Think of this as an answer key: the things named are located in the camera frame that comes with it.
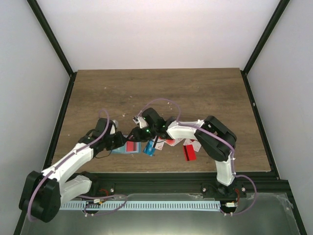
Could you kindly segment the teal leather card holder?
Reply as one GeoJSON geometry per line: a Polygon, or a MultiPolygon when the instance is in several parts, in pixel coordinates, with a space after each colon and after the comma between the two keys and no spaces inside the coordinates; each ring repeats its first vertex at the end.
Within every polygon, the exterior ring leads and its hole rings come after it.
{"type": "Polygon", "coordinates": [[[136,154],[141,152],[141,142],[127,141],[122,147],[112,150],[113,154],[136,154]]]}

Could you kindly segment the red card with black stripe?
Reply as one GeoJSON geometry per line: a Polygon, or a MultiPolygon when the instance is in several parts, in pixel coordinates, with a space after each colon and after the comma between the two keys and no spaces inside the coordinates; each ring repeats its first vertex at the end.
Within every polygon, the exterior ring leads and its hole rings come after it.
{"type": "Polygon", "coordinates": [[[126,142],[126,152],[139,152],[140,151],[140,144],[138,142],[126,142]]]}

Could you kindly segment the large red card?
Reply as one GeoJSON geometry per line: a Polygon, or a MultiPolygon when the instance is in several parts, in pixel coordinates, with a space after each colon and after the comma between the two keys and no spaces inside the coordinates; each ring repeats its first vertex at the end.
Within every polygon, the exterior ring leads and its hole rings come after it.
{"type": "Polygon", "coordinates": [[[196,153],[194,151],[193,145],[184,145],[183,146],[183,152],[185,156],[185,160],[187,162],[189,161],[195,161],[197,159],[196,153]]]}

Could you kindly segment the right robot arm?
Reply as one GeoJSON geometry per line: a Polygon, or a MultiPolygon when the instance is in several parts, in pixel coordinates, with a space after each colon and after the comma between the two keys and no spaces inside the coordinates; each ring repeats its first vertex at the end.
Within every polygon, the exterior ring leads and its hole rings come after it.
{"type": "Polygon", "coordinates": [[[129,141],[144,142],[160,137],[163,140],[189,139],[200,143],[216,164],[217,191],[222,197],[229,197],[234,191],[234,152],[237,137],[214,116],[196,121],[181,122],[178,118],[165,120],[153,108],[148,108],[133,117],[137,125],[131,130],[129,141]]]}

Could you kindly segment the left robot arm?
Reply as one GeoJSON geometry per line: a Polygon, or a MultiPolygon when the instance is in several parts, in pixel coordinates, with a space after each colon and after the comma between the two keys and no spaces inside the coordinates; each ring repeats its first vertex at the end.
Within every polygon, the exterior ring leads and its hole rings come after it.
{"type": "Polygon", "coordinates": [[[27,175],[19,208],[26,212],[29,221],[49,222],[63,204],[74,198],[94,198],[99,194],[99,184],[87,174],[79,174],[74,179],[70,177],[98,153],[119,148],[125,143],[117,128],[116,120],[100,118],[96,127],[80,138],[57,163],[27,175]]]}

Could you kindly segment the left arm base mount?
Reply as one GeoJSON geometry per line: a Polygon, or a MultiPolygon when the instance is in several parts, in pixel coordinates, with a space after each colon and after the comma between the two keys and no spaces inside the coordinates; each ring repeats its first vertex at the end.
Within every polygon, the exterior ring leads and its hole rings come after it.
{"type": "Polygon", "coordinates": [[[91,197],[91,198],[100,198],[105,196],[113,195],[113,191],[111,188],[103,188],[103,187],[93,187],[89,190],[89,192],[83,194],[83,196],[91,197]]]}

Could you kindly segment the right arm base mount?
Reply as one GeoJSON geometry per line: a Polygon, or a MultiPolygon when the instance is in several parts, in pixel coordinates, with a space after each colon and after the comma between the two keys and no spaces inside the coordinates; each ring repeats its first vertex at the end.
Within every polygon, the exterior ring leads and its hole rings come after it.
{"type": "Polygon", "coordinates": [[[237,196],[246,198],[246,192],[242,191],[244,185],[241,182],[233,182],[230,186],[224,186],[221,183],[203,183],[201,185],[201,192],[205,197],[222,199],[235,199],[237,196]]]}

